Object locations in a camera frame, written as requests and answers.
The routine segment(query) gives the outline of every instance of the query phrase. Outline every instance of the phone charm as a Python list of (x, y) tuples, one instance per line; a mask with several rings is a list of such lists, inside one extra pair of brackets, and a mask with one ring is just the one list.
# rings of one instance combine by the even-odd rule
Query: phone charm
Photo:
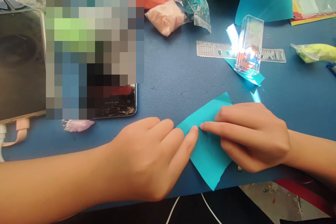
[(62, 120), (62, 125), (65, 131), (81, 132), (88, 129), (95, 122), (90, 120)]

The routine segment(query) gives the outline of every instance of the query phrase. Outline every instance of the white cable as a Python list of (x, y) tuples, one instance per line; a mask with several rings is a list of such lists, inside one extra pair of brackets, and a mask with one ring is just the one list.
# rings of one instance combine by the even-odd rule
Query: white cable
[(6, 125), (5, 124), (0, 124), (0, 162), (5, 161), (3, 156), (2, 156), (1, 148), (2, 148), (3, 142), (5, 141), (6, 133), (7, 133)]
[(222, 223), (219, 221), (219, 219), (217, 218), (217, 216), (213, 213), (213, 211), (211, 210), (211, 208), (209, 207), (207, 201), (205, 200), (205, 198), (204, 198), (204, 196), (203, 196), (203, 193), (201, 193), (201, 195), (202, 195), (202, 198), (203, 198), (203, 200), (204, 200), (206, 206), (209, 208), (210, 212), (211, 212), (212, 215), (215, 217), (216, 221), (217, 221), (219, 224), (222, 224)]
[(174, 205), (173, 205), (173, 208), (170, 210), (170, 214), (169, 214), (169, 216), (168, 216), (168, 220), (167, 220), (166, 224), (169, 223), (170, 217), (172, 216), (172, 213), (173, 213), (173, 211), (174, 211), (174, 208), (175, 208), (176, 203), (178, 202), (179, 198), (180, 198), (180, 197), (178, 196), (177, 199), (176, 199), (176, 201), (175, 201), (175, 203), (174, 203)]

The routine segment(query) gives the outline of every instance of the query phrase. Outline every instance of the forearm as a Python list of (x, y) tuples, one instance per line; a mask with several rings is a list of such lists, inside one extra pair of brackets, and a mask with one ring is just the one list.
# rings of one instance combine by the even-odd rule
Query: forearm
[(101, 149), (0, 164), (0, 223), (51, 223), (103, 202)]
[(285, 165), (336, 188), (336, 142), (289, 130), (291, 151)]

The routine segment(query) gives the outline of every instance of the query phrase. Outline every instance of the fingernail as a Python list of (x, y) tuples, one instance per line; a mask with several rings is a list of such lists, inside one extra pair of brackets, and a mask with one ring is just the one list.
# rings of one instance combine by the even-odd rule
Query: fingernail
[(196, 125), (192, 126), (191, 128), (198, 131), (198, 127)]

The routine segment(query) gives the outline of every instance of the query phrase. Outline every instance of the right hand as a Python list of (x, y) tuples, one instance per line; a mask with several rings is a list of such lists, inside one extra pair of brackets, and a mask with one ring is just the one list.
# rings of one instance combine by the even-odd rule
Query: right hand
[(229, 157), (251, 173), (284, 163), (291, 148), (286, 123), (261, 103), (222, 107), (200, 128), (219, 135)]

